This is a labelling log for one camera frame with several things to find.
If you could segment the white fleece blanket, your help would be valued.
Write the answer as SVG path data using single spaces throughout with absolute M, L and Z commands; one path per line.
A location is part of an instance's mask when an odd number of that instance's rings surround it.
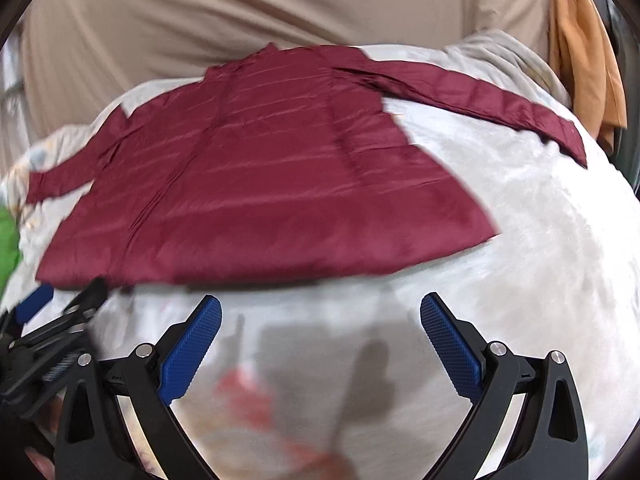
M 634 191 L 595 140 L 578 165 L 535 133 L 407 101 L 385 108 L 497 235 L 393 275 L 221 289 L 221 330 L 172 410 L 224 479 L 420 479 L 470 409 L 420 323 L 437 292 L 488 340 L 564 354 L 599 478 L 639 420 Z

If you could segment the orange hanging cloth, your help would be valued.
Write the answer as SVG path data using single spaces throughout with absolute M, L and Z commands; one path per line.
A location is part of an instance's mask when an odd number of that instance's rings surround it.
M 627 127 L 623 79 L 593 0 L 551 0 L 549 64 L 570 95 L 572 111 L 608 156 L 615 131 Z

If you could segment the maroon puffer jacket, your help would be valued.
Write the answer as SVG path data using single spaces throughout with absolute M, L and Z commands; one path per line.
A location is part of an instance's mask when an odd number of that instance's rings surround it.
M 486 242 L 483 207 L 386 113 L 384 98 L 536 133 L 579 165 L 572 122 L 433 64 L 360 49 L 262 50 L 132 113 L 113 110 L 62 164 L 29 178 L 38 204 L 86 194 L 36 277 L 229 285 L 391 274 Z

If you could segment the green cloth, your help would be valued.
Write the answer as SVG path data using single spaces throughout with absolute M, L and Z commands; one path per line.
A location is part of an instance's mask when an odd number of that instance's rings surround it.
M 6 284 L 20 263 L 22 255 L 18 232 L 12 214 L 2 207 L 0 209 L 0 295 L 6 290 Z

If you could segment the beige backdrop curtain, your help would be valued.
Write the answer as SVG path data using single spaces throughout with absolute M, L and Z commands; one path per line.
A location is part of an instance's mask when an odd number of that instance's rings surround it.
M 34 0 L 22 21 L 36 133 L 88 124 L 137 84 L 196 77 L 266 44 L 439 49 L 500 29 L 548 51 L 550 0 Z

